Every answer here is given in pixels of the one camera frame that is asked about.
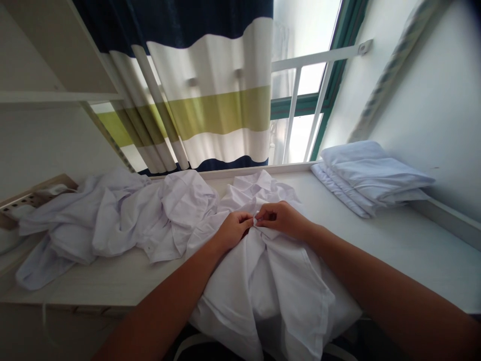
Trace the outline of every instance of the white desk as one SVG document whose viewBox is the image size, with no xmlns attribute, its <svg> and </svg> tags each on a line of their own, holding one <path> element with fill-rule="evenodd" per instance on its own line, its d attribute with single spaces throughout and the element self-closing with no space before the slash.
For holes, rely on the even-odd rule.
<svg viewBox="0 0 481 361">
<path fill-rule="evenodd" d="M 242 173 L 254 171 L 243 169 Z M 278 171 L 279 167 L 273 177 L 296 189 L 312 221 L 465 312 L 481 314 L 481 252 L 410 207 L 379 212 L 378 218 L 365 220 L 352 213 L 310 171 Z M 239 171 L 202 176 L 222 197 L 236 174 Z M 57 305 L 135 306 L 181 264 L 182 259 L 149 265 L 142 250 L 132 249 L 120 257 L 99 258 L 90 266 L 76 265 L 39 291 L 15 286 L 0 297 L 0 302 L 40 304 L 46 300 Z"/>
</svg>

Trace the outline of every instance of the green window frame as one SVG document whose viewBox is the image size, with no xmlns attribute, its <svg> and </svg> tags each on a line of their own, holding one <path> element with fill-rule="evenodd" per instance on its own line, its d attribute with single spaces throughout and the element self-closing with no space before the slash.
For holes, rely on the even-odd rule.
<svg viewBox="0 0 481 361">
<path fill-rule="evenodd" d="M 355 44 L 359 29 L 364 20 L 368 1 L 369 0 L 342 0 L 337 23 L 332 36 L 330 50 Z M 324 97 L 321 107 L 322 121 L 314 141 L 310 158 L 311 161 L 316 160 L 317 154 L 319 153 L 321 141 L 324 137 L 327 123 L 339 92 L 339 86 L 341 85 L 346 62 L 347 59 L 334 62 L 331 77 L 327 86 L 326 96 Z M 299 95 L 294 116 L 314 114 L 319 91 L 317 93 Z M 289 110 L 291 109 L 291 100 L 292 97 L 271 100 L 271 120 L 288 118 Z"/>
</svg>

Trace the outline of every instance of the striped curtain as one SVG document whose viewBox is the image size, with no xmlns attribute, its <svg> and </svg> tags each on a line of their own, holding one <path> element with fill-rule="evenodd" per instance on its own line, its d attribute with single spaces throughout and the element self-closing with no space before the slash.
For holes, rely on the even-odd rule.
<svg viewBox="0 0 481 361">
<path fill-rule="evenodd" d="M 74 4 L 150 173 L 267 164 L 273 0 Z"/>
</svg>

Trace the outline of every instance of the folded white cloth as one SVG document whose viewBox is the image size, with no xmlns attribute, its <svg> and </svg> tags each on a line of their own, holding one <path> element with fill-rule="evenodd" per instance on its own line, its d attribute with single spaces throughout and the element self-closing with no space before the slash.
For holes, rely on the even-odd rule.
<svg viewBox="0 0 481 361">
<path fill-rule="evenodd" d="M 435 180 L 389 155 L 372 140 L 337 145 L 321 151 L 326 166 L 374 203 L 385 206 L 428 199 L 419 188 Z"/>
<path fill-rule="evenodd" d="M 336 174 L 333 174 L 330 168 L 326 167 L 323 161 L 311 166 L 312 173 L 326 186 L 339 200 L 344 203 L 350 210 L 362 218 L 371 218 L 374 215 L 375 203 L 364 197 L 358 191 L 350 186 L 345 180 Z M 365 202 L 365 208 L 370 208 L 373 214 L 368 213 L 359 203 Z"/>
</svg>

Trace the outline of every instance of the green stripe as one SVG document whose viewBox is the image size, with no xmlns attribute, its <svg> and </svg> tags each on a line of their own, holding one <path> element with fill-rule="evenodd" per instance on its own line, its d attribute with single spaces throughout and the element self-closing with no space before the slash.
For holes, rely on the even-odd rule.
<svg viewBox="0 0 481 361">
<path fill-rule="evenodd" d="M 270 124 L 271 87 L 174 100 L 169 106 L 182 140 L 205 132 L 264 131 Z"/>
<path fill-rule="evenodd" d="M 119 147 L 133 144 L 129 133 L 127 133 L 116 112 L 100 113 L 97 116 Z"/>
<path fill-rule="evenodd" d="M 179 140 L 179 135 L 177 134 L 177 129 L 175 129 L 174 123 L 172 122 L 172 117 L 165 103 L 155 103 L 156 109 L 159 114 L 160 121 L 160 131 L 164 128 L 165 138 L 169 138 L 171 142 Z"/>
<path fill-rule="evenodd" d="M 135 122 L 140 120 L 145 125 L 145 128 L 148 130 L 154 144 L 164 143 L 165 138 L 160 131 L 162 121 L 160 120 L 160 115 L 155 105 L 137 107 L 137 111 L 140 114 L 141 119 L 133 120 L 131 118 L 131 120 Z"/>
<path fill-rule="evenodd" d="M 228 134 L 269 129 L 271 88 L 175 100 L 98 114 L 119 146 L 136 147 L 190 139 L 210 132 Z"/>
</svg>

